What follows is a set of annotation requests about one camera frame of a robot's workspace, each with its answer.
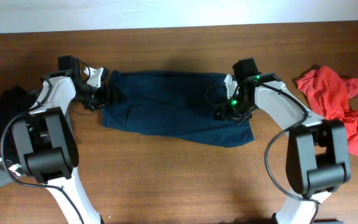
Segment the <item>navy blue shorts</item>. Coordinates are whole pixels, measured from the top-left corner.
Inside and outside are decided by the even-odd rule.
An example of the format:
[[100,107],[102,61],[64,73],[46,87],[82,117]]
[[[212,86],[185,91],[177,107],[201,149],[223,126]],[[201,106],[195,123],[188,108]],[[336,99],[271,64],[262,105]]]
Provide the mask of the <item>navy blue shorts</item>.
[[248,121],[215,120],[211,102],[227,99],[224,73],[113,71],[116,103],[102,109],[102,126],[201,144],[237,147],[254,140]]

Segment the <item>red mesh garment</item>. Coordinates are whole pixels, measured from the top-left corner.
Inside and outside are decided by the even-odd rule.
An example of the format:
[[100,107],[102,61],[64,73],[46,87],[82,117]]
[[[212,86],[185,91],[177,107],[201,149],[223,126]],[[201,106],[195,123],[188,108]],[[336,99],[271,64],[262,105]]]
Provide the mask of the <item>red mesh garment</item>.
[[358,156],[358,110],[349,100],[358,94],[358,78],[341,78],[327,66],[312,69],[296,80],[310,108],[327,120],[338,119],[346,128],[349,152]]

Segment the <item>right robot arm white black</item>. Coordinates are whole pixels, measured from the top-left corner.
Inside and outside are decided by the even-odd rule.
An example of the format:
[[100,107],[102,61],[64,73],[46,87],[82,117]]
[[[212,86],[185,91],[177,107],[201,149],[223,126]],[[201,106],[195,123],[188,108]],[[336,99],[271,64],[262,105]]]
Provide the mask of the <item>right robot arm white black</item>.
[[[269,223],[317,223],[321,204],[351,178],[346,129],[338,119],[326,120],[295,98],[275,74],[259,72],[254,59],[236,62],[224,87],[228,98],[213,103],[216,120],[243,121],[255,110],[266,112],[281,128],[267,144],[264,164],[268,176],[286,195]],[[285,172],[290,190],[274,178],[269,166],[273,143],[287,135]]]

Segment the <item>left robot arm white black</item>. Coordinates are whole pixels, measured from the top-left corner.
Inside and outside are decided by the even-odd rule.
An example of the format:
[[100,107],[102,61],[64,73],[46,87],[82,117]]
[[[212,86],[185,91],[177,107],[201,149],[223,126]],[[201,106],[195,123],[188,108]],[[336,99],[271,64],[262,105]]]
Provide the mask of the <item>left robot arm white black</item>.
[[42,76],[42,90],[28,111],[13,118],[3,134],[11,134],[25,175],[33,187],[48,190],[68,223],[102,223],[78,173],[79,152],[69,107],[80,103],[90,112],[113,100],[105,84],[105,67],[92,68],[71,56],[58,58],[58,70]]

